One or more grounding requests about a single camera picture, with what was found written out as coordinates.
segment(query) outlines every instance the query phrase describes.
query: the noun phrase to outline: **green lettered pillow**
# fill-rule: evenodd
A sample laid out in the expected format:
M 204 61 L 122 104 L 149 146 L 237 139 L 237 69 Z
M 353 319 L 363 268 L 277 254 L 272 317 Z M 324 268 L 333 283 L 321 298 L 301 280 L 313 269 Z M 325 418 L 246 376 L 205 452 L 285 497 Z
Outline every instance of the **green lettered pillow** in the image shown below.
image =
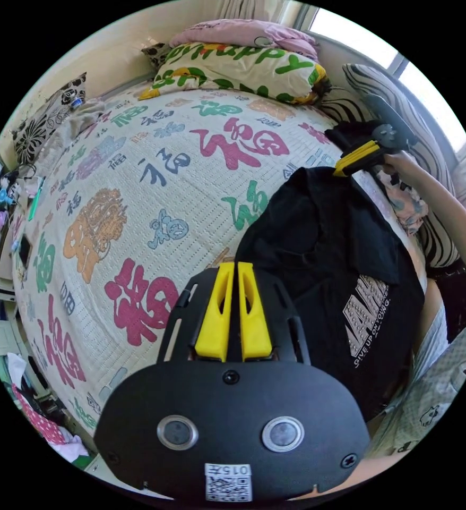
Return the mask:
M 284 49 L 193 42 L 166 56 L 152 87 L 139 99 L 178 89 L 220 88 L 306 104 L 318 97 L 318 90 L 328 90 L 317 86 L 327 82 L 323 67 Z

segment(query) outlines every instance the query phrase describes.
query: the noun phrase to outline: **pillow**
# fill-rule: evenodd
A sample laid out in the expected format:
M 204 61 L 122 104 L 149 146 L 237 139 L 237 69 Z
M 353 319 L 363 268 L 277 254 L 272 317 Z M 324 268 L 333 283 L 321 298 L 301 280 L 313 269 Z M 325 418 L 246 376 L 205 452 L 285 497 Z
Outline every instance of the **pillow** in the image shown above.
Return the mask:
M 172 48 L 185 43 L 234 44 L 256 48 L 282 48 L 318 62 L 318 44 L 294 28 L 261 20 L 223 19 L 197 23 L 171 39 Z
M 378 69 L 360 64 L 345 64 L 348 84 L 362 97 L 377 94 L 403 118 L 418 138 L 410 149 L 417 163 L 455 196 L 454 186 L 440 147 L 424 119 L 403 89 Z M 447 267 L 459 259 L 459 253 L 440 220 L 430 211 L 419 230 L 426 261 L 430 267 Z
M 148 57 L 155 70 L 158 71 L 171 50 L 169 44 L 158 42 L 148 48 L 143 48 L 141 51 Z
M 376 119 L 358 94 L 342 87 L 331 87 L 316 107 L 337 122 L 367 122 Z
M 177 46 L 166 57 L 150 89 L 139 99 L 175 90 L 235 89 L 283 103 L 307 104 L 330 84 L 310 58 L 280 48 L 253 48 L 204 42 Z
M 76 97 L 85 100 L 85 84 L 86 73 L 83 73 L 58 89 L 30 118 L 12 131 L 17 163 L 32 164 L 37 159 L 44 143 L 70 114 L 71 102 Z

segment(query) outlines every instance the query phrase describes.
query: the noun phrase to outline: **window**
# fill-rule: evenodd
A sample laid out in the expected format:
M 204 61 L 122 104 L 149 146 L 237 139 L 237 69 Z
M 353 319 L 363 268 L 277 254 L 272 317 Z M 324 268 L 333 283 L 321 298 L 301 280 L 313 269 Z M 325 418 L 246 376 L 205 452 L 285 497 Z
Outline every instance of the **window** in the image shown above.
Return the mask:
M 296 27 L 335 40 L 370 58 L 386 72 L 397 77 L 421 101 L 441 127 L 453 150 L 466 143 L 460 121 L 434 85 L 398 50 L 369 30 L 343 16 L 322 8 L 303 7 L 302 25 Z
M 466 143 L 466 133 L 440 92 L 411 62 L 406 65 L 399 80 L 431 113 L 454 152 L 458 152 Z
M 310 31 L 355 49 L 388 69 L 398 50 L 369 30 L 338 14 L 319 9 Z

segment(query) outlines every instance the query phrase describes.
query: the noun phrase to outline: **white bedspread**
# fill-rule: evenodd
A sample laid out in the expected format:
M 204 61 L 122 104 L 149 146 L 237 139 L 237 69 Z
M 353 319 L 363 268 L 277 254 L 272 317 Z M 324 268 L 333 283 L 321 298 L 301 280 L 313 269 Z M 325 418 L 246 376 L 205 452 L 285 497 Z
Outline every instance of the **white bedspread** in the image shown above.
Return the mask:
M 48 172 L 32 221 L 14 218 L 33 249 L 15 289 L 38 363 L 93 435 L 104 402 L 155 362 L 187 281 L 233 257 L 263 205 L 299 166 L 333 165 L 334 122 L 244 92 L 182 91 L 146 101 L 146 84 L 106 104 Z M 408 247 L 424 258 L 366 173 L 355 177 Z

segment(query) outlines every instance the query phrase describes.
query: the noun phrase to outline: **screw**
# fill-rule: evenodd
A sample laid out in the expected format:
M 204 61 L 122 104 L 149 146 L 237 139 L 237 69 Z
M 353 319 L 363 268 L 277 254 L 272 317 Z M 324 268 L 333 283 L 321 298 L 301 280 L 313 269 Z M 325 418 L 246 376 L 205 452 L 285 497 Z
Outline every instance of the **screw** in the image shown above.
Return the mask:
M 222 380 L 226 384 L 236 384 L 240 381 L 240 375 L 238 374 L 238 372 L 235 372 L 235 370 L 228 370 L 224 372 Z
M 111 464 L 114 464 L 114 465 L 118 465 L 120 463 L 120 458 L 114 452 L 109 452 L 107 454 L 107 459 L 109 460 L 109 462 Z
M 341 467 L 344 469 L 350 469 L 357 463 L 357 456 L 355 453 L 350 453 L 341 461 Z

